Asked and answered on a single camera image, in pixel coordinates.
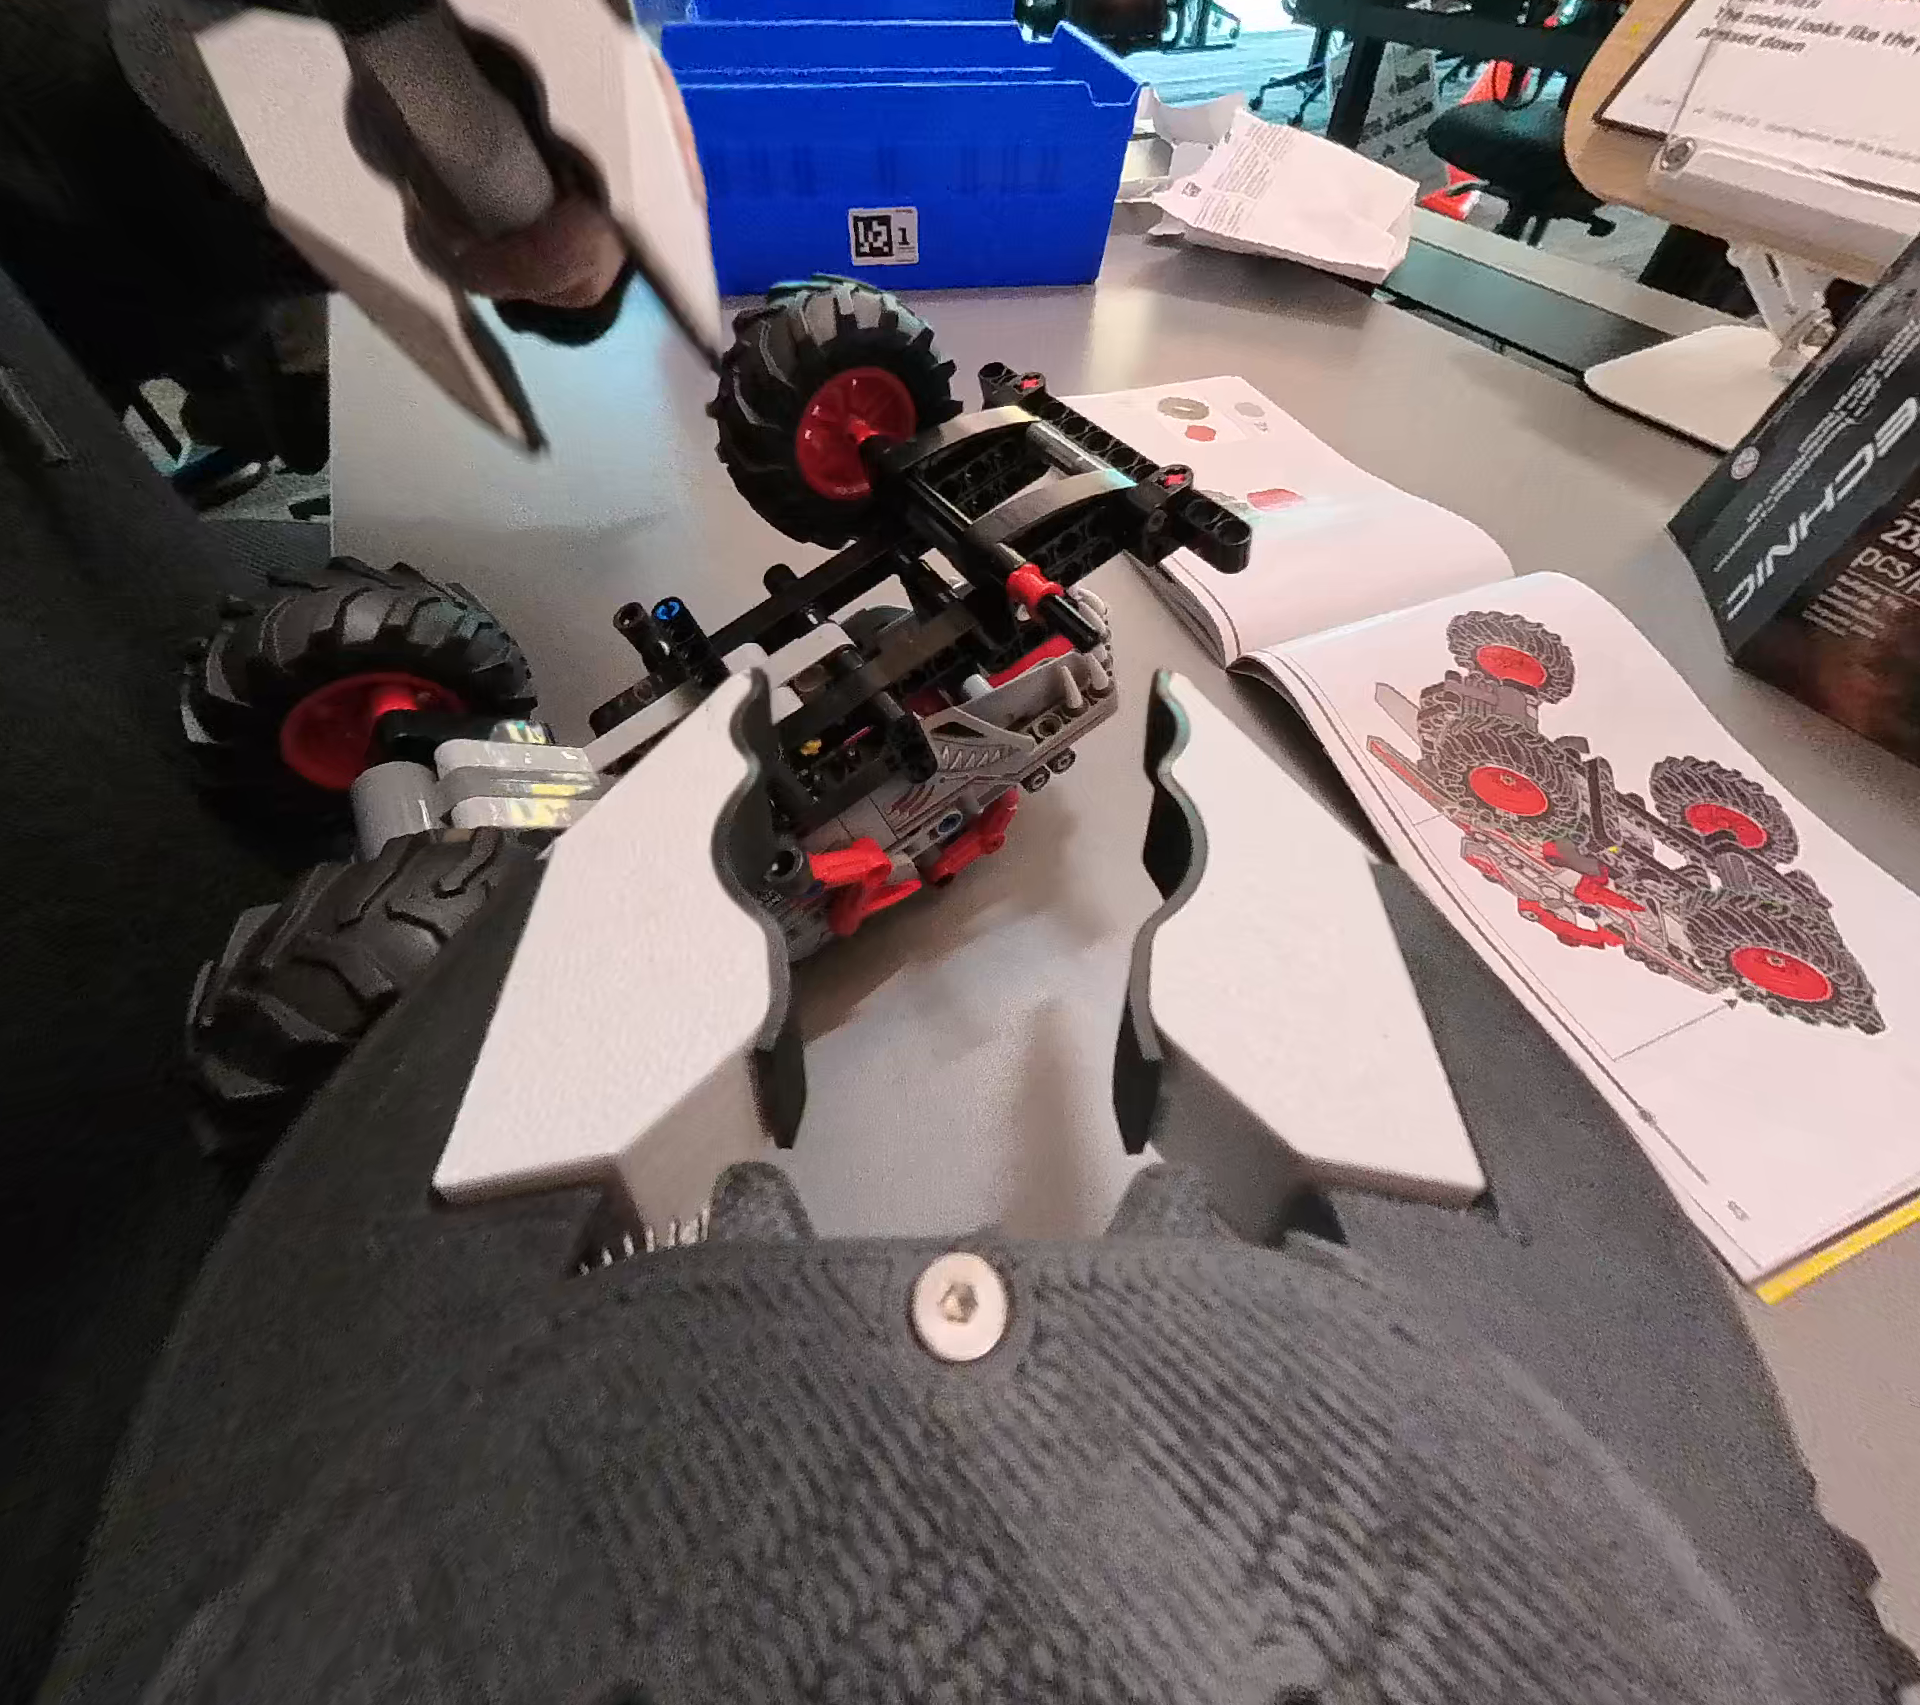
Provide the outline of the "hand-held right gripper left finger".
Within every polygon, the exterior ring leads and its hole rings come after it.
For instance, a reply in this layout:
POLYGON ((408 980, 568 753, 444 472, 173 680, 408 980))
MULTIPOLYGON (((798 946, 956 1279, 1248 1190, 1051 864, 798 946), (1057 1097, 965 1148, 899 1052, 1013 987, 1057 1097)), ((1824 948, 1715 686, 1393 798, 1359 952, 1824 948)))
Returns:
POLYGON ((804 856, 774 826, 776 760, 771 684, 737 672, 552 844, 439 1198, 598 1188, 682 1228, 795 1135, 778 1106, 804 1050, 771 899, 804 856))

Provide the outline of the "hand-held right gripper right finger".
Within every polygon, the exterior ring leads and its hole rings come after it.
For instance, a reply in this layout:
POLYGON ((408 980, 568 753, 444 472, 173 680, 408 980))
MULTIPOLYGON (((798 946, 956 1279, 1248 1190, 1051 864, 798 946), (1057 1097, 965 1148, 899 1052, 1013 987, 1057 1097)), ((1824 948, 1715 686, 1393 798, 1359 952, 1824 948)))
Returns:
POLYGON ((1182 672, 1154 677, 1142 769, 1161 903, 1117 1034, 1122 1147, 1200 1172, 1243 1236, 1339 1194, 1479 1204, 1381 864, 1182 672))

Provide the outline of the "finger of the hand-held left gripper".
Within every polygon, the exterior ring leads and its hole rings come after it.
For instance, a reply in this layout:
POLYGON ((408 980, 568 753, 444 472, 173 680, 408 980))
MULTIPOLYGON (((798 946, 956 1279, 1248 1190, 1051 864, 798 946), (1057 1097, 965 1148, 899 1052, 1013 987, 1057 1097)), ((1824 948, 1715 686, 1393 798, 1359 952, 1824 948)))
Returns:
POLYGON ((726 349, 693 128, 632 0, 448 0, 459 22, 530 72, 536 127, 574 156, 636 273, 699 354, 726 349))
POLYGON ((351 134, 353 68, 321 20, 221 20, 196 50, 274 227, 412 366, 525 452, 547 436, 468 294, 424 263, 401 185, 351 134))

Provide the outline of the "black axle with red bush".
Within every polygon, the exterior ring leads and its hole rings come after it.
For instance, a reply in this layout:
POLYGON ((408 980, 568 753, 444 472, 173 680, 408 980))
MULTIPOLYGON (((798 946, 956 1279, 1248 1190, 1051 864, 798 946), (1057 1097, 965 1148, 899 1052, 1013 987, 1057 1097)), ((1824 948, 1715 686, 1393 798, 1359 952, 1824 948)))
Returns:
POLYGON ((981 433, 969 428, 955 436, 940 426, 910 441, 867 436, 859 449, 883 517, 900 520, 912 534, 914 549, 940 550, 970 584, 996 591, 1010 618, 1022 617, 1044 624, 1053 634, 1067 637, 1077 651, 1087 653, 1102 641, 1102 626, 1040 566, 961 513, 932 481, 932 466, 945 452, 1013 444, 1024 431, 1022 425, 989 425, 981 433))

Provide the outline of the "toy brick monster truck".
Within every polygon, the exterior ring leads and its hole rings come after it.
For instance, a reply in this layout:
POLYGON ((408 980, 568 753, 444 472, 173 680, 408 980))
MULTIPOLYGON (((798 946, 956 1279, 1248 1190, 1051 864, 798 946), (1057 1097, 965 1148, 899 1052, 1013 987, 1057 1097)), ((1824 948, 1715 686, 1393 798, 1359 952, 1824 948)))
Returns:
POLYGON ((930 478, 1102 626, 1093 651, 1010 618, 877 503, 867 536, 804 575, 771 568, 717 634, 680 597, 623 607, 642 672, 585 743, 536 720, 501 617, 416 566, 332 556, 222 603, 184 670, 186 738, 218 797, 346 856, 245 913, 199 973, 186 1069, 213 1152, 263 1156, 502 883, 734 672, 771 684, 768 798, 804 856, 771 906, 795 962, 1001 850, 1022 794, 1064 776, 1113 712, 1110 618, 1087 579, 1180 550, 1236 572, 1253 539, 1191 466, 1154 465, 1044 377, 979 377, 981 408, 942 426, 1024 433, 952 449, 930 478))

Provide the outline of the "person's left forearm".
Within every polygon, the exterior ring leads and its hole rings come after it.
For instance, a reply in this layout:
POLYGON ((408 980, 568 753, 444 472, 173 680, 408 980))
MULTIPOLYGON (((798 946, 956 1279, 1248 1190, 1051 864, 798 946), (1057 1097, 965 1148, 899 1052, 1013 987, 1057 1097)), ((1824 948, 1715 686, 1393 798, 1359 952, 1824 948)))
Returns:
POLYGON ((3 252, 114 410, 170 381, 199 444, 325 470, 325 284, 143 103, 110 0, 3 0, 3 252))

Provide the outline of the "grey desk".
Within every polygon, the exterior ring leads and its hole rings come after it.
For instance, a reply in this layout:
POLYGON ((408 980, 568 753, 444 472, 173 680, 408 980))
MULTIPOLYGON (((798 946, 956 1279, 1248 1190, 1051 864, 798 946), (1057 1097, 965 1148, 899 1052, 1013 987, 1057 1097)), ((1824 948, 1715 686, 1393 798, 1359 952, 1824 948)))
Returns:
MULTIPOLYGON (((995 358, 1064 394, 1246 379, 1362 468, 1475 519, 1520 570, 1561 570, 1610 599, 1765 769, 1917 887, 1917 770, 1723 654, 1668 541, 1716 465, 1706 449, 1340 281, 1158 244, 1139 227, 1124 207, 1093 287, 910 303, 969 394, 995 358)), ((355 309, 335 309, 335 541, 477 589, 532 659, 545 715, 579 733, 636 674, 612 633, 623 603, 680 592, 717 624, 760 599, 768 566, 814 554, 734 495, 705 415, 713 379, 646 294, 592 349, 509 351, 548 433, 542 459, 477 428, 355 309)), ((1022 810, 984 887, 891 913, 804 970, 795 1172, 830 1231, 1005 1220, 1077 1236, 1110 1212, 1134 1166, 1110 1070, 1126 960, 1156 901, 1141 869, 1141 702, 1156 668, 1193 674, 1348 829, 1367 829, 1288 706, 1221 670, 1130 566, 1098 591, 1124 668, 1117 720, 1022 810)), ((1738 1306, 1829 1515, 1876 1554, 1884 1619, 1917 1643, 1917 1231, 1782 1305, 1738 1306)))

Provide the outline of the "person's left hand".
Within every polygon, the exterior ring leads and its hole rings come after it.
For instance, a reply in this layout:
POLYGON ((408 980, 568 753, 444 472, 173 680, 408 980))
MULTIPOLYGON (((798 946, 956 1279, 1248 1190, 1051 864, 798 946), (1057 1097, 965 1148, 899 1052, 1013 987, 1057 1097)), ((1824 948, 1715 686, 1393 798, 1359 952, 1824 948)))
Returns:
POLYGON ((542 309, 598 306, 629 270, 624 234, 591 198, 560 196, 532 224, 482 236, 448 219, 423 217, 423 234, 444 258, 448 279, 493 303, 542 309))

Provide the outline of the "blue bin with marker tag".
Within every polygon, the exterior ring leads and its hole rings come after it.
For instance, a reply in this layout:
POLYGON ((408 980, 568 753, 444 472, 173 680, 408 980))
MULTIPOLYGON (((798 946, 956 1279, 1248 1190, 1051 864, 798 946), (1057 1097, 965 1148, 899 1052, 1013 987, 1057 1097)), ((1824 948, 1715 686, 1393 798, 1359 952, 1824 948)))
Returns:
POLYGON ((811 275, 895 292, 1098 276, 1141 85, 1077 29, 693 19, 662 55, 725 296, 811 275))

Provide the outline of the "open instruction booklet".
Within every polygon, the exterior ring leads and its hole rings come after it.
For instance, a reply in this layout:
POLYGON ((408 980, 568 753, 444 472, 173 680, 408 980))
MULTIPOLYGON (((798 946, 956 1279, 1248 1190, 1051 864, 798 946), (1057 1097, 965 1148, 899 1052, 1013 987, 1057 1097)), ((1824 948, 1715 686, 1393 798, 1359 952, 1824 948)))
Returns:
POLYGON ((1186 465, 1243 570, 1148 572, 1284 694, 1394 863, 1548 1029, 1741 1280, 1917 1224, 1917 895, 1594 589, 1518 575, 1232 377, 1070 406, 1186 465))

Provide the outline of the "folded white paper leaflet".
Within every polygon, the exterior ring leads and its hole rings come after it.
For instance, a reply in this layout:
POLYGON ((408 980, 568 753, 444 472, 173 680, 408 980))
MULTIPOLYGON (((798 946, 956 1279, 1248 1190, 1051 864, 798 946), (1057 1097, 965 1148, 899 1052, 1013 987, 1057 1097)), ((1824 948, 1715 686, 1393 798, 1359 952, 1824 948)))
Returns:
POLYGON ((1147 204, 1153 238, 1298 263, 1378 287, 1405 263, 1419 185, 1329 138, 1261 118, 1241 97, 1156 108, 1173 132, 1147 204))

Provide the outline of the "black toy set box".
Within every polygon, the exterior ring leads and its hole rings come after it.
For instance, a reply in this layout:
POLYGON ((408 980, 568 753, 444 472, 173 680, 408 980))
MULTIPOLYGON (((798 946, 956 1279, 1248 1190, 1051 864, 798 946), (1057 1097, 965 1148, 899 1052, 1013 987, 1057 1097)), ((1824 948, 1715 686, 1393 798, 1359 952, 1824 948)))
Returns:
POLYGON ((1918 246, 1668 525, 1746 674, 1918 762, 1918 246))

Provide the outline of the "white board stand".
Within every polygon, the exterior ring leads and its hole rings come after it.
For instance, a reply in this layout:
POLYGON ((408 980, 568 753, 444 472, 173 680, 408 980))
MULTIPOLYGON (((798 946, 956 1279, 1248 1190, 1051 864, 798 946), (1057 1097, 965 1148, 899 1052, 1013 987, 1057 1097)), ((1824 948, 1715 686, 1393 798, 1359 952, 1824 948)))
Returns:
POLYGON ((1757 321, 1673 337, 1604 361, 1583 381, 1590 397, 1725 452, 1833 343, 1829 284, 1874 284, 1917 238, 1917 193, 1700 134, 1666 138, 1647 187, 1661 215, 1726 241, 1757 321))

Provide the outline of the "black office chair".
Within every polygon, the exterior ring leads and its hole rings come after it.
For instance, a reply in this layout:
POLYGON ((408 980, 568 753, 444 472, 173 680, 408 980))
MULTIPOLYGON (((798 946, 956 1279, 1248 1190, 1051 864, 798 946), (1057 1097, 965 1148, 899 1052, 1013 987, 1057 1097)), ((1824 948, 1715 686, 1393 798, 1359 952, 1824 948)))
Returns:
POLYGON ((1553 223, 1579 223, 1592 236, 1617 231, 1604 203, 1574 176, 1567 130, 1568 114, 1555 100, 1488 97, 1441 110, 1426 140, 1432 156, 1500 200, 1499 236, 1536 248, 1553 223))

